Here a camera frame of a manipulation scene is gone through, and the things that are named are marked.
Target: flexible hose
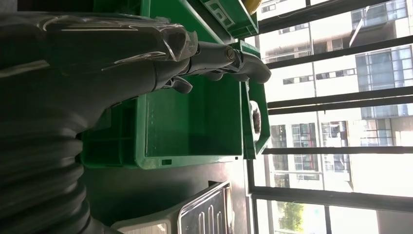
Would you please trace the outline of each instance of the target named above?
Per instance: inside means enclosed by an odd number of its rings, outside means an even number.
[[[75,163],[82,142],[50,136],[0,143],[0,234],[109,234],[90,217]]]

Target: gray floor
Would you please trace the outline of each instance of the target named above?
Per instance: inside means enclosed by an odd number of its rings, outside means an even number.
[[[92,215],[106,225],[167,209],[207,188],[209,180],[230,180],[235,233],[247,233],[242,160],[150,171],[86,169],[81,180]]]

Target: plastic cover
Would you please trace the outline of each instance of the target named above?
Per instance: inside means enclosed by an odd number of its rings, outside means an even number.
[[[72,73],[85,72],[82,65],[92,72],[140,59],[181,61],[198,47],[196,33],[180,24],[122,14],[3,14],[0,39],[0,73],[15,66],[76,66]]]

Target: window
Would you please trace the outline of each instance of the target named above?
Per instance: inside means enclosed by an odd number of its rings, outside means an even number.
[[[343,38],[332,40],[331,45],[333,50],[341,50],[343,48]]]
[[[316,74],[316,79],[328,79],[330,78],[330,73]]]
[[[408,46],[370,52],[356,56],[360,91],[390,89],[412,85],[412,51]],[[363,118],[406,115],[405,105],[363,107]]]
[[[324,147],[348,146],[347,121],[321,123]]]
[[[289,32],[290,32],[290,28],[280,29],[280,34],[289,33]]]
[[[327,42],[314,44],[314,54],[321,54],[327,52]]]
[[[261,8],[262,13],[265,13],[265,12],[268,12],[268,11],[273,11],[273,10],[275,10],[275,4],[272,4],[272,5],[269,5],[269,6],[263,6]]]
[[[340,70],[340,71],[335,71],[335,72],[325,72],[325,73],[316,74],[316,79],[328,79],[328,78],[352,76],[355,73],[356,73],[355,69],[346,69],[346,70]]]
[[[285,125],[271,126],[271,143],[272,147],[284,148],[287,147],[287,135]]]
[[[316,147],[316,126],[314,123],[291,125],[294,147]]]
[[[308,82],[308,81],[312,81],[312,80],[313,80],[313,76],[303,76],[303,77],[294,77],[294,78],[283,79],[282,83],[284,85],[286,85],[286,84],[303,83],[303,82]]]
[[[360,120],[359,124],[364,129],[360,138],[360,146],[392,146],[391,122],[389,118]]]
[[[359,23],[361,23],[362,28],[372,27],[406,16],[406,2],[404,0],[393,0],[371,6],[368,9],[358,9],[351,12],[353,29],[356,29]]]
[[[293,27],[288,27],[288,28],[284,28],[284,29],[280,29],[279,30],[279,34],[284,34],[284,33],[289,33],[289,32],[294,32],[294,31],[298,31],[304,28],[308,28],[308,23],[302,23]]]

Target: building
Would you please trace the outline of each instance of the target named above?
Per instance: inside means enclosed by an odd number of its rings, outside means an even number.
[[[311,1],[311,4],[323,2]],[[303,7],[305,0],[294,0],[294,4],[290,0],[267,0],[258,10],[258,18]],[[264,62],[271,63],[405,37],[413,32],[412,8],[412,0],[392,0],[262,34],[247,42],[259,47]],[[265,92],[267,101],[272,102],[412,84],[412,46],[405,45],[274,69]],[[406,146],[411,145],[413,104],[269,118],[272,134],[269,148]],[[363,178],[355,178],[362,172],[354,170],[360,170],[366,163],[375,164],[361,161],[351,155],[274,155],[268,162],[274,177],[270,186],[358,192],[365,186],[357,183]]]

